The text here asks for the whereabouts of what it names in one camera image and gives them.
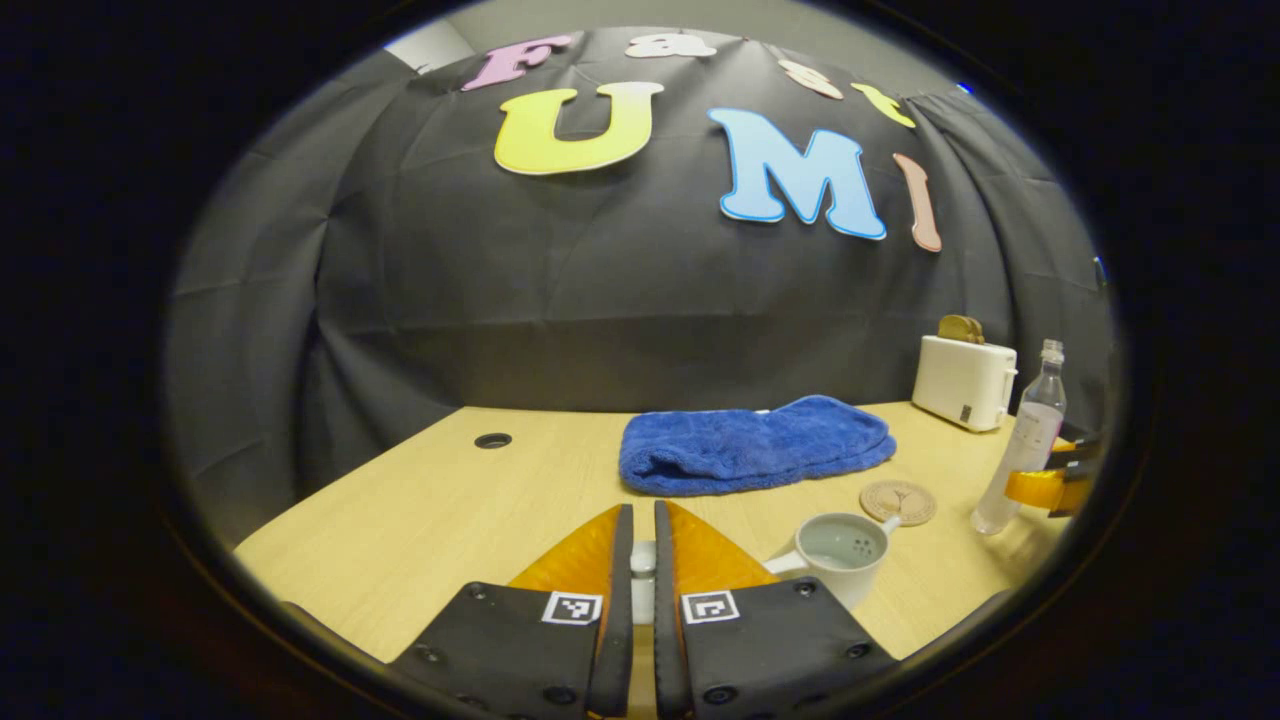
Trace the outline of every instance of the mug handle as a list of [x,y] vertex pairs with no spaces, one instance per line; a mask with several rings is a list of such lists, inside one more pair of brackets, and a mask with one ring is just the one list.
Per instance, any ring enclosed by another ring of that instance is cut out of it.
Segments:
[[792,570],[806,570],[808,568],[809,564],[805,562],[805,559],[794,550],[764,564],[764,569],[774,575],[781,575],[782,573],[790,573]]

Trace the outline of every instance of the white toaster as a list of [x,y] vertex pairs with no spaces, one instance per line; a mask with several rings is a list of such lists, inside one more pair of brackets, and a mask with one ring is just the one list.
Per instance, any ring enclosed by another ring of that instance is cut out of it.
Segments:
[[1010,347],[924,336],[911,402],[975,433],[993,430],[1009,413],[1016,364]]

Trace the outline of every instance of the foam letter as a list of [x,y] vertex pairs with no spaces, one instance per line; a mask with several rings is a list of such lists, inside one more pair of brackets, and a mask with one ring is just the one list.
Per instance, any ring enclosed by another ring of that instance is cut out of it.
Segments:
[[613,82],[595,91],[613,97],[609,129],[590,140],[556,138],[559,106],[576,90],[544,90],[502,104],[507,118],[498,131],[493,158],[503,168],[524,176],[549,176],[593,170],[635,155],[649,142],[653,113],[649,96],[662,92],[655,82]]
[[792,63],[791,60],[778,60],[778,64],[786,68],[788,78],[799,82],[809,90],[836,100],[845,99],[845,94],[837,90],[835,85],[831,85],[827,76],[819,73],[818,70],[801,65],[800,63]]
[[877,110],[884,113],[886,118],[893,120],[895,123],[902,123],[909,128],[915,127],[915,120],[897,111],[897,100],[893,100],[888,95],[884,95],[869,85],[858,85],[856,82],[851,82],[849,85],[854,86],[855,90],[860,90],[861,94],[872,101],[872,105],[876,105]]
[[893,154],[893,160],[902,174],[906,176],[906,190],[911,193],[911,210],[915,213],[915,224],[911,225],[911,237],[915,243],[929,252],[942,251],[942,236],[938,234],[938,225],[933,223],[933,204],[929,202],[929,176],[924,173],[915,160],[900,152]]
[[525,70],[520,67],[521,64],[526,68],[540,65],[543,64],[543,60],[552,56],[553,46],[563,47],[570,42],[573,42],[572,37],[567,35],[557,35],[556,37],[530,40],[529,42],[520,42],[499,47],[497,50],[490,50],[489,61],[485,63],[480,74],[477,74],[471,82],[463,85],[462,90],[475,90],[486,85],[497,85],[499,82],[507,82],[509,79],[516,79],[517,77],[524,77]]
[[772,174],[801,220],[813,224],[831,187],[827,222],[845,234],[872,240],[884,237],[867,179],[858,160],[863,149],[852,140],[826,129],[814,131],[804,155],[768,119],[749,110],[713,108],[707,117],[728,135],[733,191],[721,197],[730,218],[776,223],[786,208],[769,192]]
[[666,58],[668,55],[707,58],[714,54],[716,49],[708,47],[701,37],[676,32],[632,37],[631,47],[627,47],[628,58]]

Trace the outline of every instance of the round coaster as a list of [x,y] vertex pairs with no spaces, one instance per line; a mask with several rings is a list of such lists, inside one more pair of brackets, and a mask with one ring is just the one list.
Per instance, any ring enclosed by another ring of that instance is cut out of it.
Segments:
[[923,525],[933,518],[938,503],[923,487],[902,480],[881,480],[863,488],[863,510],[879,521],[890,515],[902,519],[902,527]]

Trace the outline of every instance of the letter u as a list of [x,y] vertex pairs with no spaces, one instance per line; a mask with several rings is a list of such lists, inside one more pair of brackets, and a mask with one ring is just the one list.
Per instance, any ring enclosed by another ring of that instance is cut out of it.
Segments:
[[649,143],[653,111],[649,97],[663,91],[655,82],[613,82],[595,88],[613,97],[609,129],[589,140],[556,138],[559,108],[576,90],[544,90],[502,104],[507,118],[498,131],[493,158],[524,176],[593,170],[626,160]]

